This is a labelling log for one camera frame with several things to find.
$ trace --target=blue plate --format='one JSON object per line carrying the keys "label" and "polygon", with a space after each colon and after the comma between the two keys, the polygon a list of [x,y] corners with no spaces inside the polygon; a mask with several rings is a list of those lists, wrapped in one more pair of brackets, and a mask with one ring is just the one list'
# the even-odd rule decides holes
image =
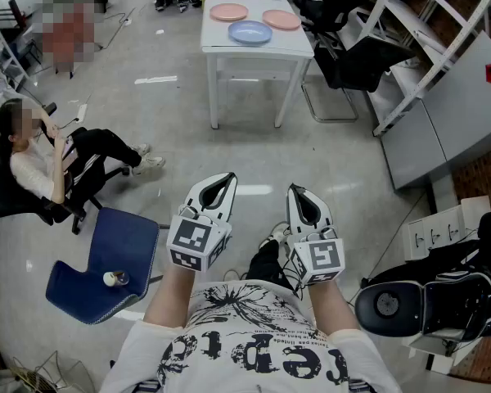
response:
{"label": "blue plate", "polygon": [[273,36],[273,30],[262,22],[240,20],[229,25],[229,37],[239,43],[258,45],[268,42]]}

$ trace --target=sneaker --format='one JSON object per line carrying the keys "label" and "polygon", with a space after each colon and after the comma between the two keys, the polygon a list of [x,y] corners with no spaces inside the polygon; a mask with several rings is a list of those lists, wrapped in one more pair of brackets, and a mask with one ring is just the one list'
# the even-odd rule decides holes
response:
{"label": "sneaker", "polygon": [[137,146],[129,146],[132,148],[140,157],[144,157],[149,151],[151,151],[151,146],[149,144],[138,144]]}
{"label": "sneaker", "polygon": [[261,248],[263,245],[270,242],[271,240],[276,240],[278,244],[284,243],[290,234],[291,231],[289,229],[289,223],[287,223],[286,221],[282,221],[281,223],[278,223],[277,225],[275,225],[275,227],[273,227],[271,234],[268,236],[267,239],[260,243],[259,247]]}
{"label": "sneaker", "polygon": [[140,165],[133,167],[133,174],[141,174],[149,169],[163,167],[165,159],[162,157],[149,157],[145,155],[140,162]]}

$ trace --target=plate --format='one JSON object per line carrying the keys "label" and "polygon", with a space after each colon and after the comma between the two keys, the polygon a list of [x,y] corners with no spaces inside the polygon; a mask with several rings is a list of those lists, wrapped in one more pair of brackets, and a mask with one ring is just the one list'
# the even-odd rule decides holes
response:
{"label": "plate", "polygon": [[239,43],[251,45],[266,43],[273,36],[273,30],[262,22],[241,20],[229,25],[229,37]]}
{"label": "plate", "polygon": [[244,19],[249,11],[247,7],[236,3],[222,3],[211,7],[209,14],[218,20],[225,20],[226,22]]}
{"label": "plate", "polygon": [[273,28],[278,29],[297,29],[302,21],[295,13],[283,10],[267,10],[262,15],[262,20]]}

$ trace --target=white t-shirt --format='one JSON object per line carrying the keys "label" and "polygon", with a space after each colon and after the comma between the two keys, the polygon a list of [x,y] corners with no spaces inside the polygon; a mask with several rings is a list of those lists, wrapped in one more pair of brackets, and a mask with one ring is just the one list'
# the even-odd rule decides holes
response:
{"label": "white t-shirt", "polygon": [[51,200],[55,186],[52,181],[53,160],[43,153],[32,138],[29,139],[27,150],[11,155],[9,164],[19,185],[38,198]]}
{"label": "white t-shirt", "polygon": [[365,333],[326,337],[300,306],[270,282],[204,284],[186,327],[134,324],[100,393],[400,392]]}

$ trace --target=blue chair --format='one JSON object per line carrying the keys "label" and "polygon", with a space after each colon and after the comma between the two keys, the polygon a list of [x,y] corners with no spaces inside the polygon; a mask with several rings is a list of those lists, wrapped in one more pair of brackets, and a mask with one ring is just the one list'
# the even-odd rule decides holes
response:
{"label": "blue chair", "polygon": [[[158,233],[159,224],[154,221],[102,208],[92,235],[87,271],[79,272],[58,260],[47,283],[46,298],[86,324],[103,322],[137,303],[147,294]],[[125,271],[129,283],[106,286],[103,275],[111,271]]]}

